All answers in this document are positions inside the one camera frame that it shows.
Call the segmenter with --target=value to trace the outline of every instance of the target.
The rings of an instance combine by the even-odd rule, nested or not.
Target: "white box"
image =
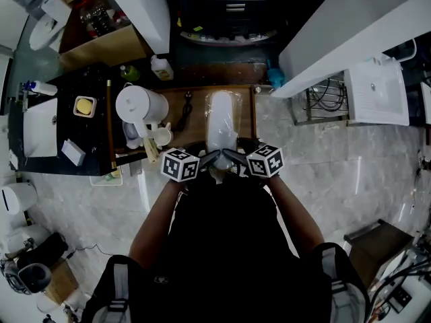
[[[86,153],[80,149],[73,141],[66,140],[61,148],[61,151],[74,163],[76,166],[81,166],[84,162]]]

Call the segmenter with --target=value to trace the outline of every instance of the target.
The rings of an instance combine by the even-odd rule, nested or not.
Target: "white appliance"
[[[380,54],[344,71],[350,120],[409,125],[401,65]]]
[[[1,187],[1,200],[6,212],[17,215],[35,205],[38,200],[36,189],[30,183],[13,183]]]
[[[169,103],[161,94],[141,86],[130,85],[118,95],[115,109],[120,118],[127,123],[133,123],[138,135],[144,138],[152,137],[147,124],[152,124],[152,129],[156,130],[157,124],[168,116]]]

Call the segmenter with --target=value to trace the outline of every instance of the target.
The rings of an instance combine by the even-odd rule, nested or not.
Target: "drawer handle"
[[[6,201],[6,196],[5,196],[5,191],[2,190],[1,193],[3,194],[3,201],[5,202],[5,206],[6,206],[6,211],[9,212],[9,206],[7,205],[7,201]]]
[[[245,8],[227,8],[226,12],[244,12]]]
[[[245,3],[227,3],[226,7],[245,7]]]

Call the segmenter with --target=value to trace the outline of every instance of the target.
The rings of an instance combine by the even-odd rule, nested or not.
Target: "wall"
[[[7,140],[7,116],[0,116],[0,186],[4,176],[15,175],[9,168],[9,143]],[[9,231],[9,218],[0,201],[0,239]],[[44,314],[36,307],[37,295],[15,293],[0,275],[0,320],[3,323],[41,323]],[[52,313],[56,323],[66,322],[61,309]]]
[[[431,31],[431,0],[325,0],[280,53],[291,97],[322,77]]]
[[[115,0],[156,54],[169,52],[170,16],[166,0]]]
[[[7,66],[9,64],[9,57],[2,55],[0,53],[0,101],[3,96],[3,92],[6,94],[5,79],[6,79],[6,71]]]
[[[0,0],[0,45],[15,50],[27,19],[26,10],[15,1]]]

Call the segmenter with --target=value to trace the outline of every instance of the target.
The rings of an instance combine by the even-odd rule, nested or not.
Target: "black appliance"
[[[177,0],[182,31],[248,40],[286,26],[283,0]]]
[[[17,261],[17,267],[23,269],[34,263],[40,263],[47,267],[53,266],[67,249],[68,245],[64,237],[55,232],[36,249],[21,254]]]

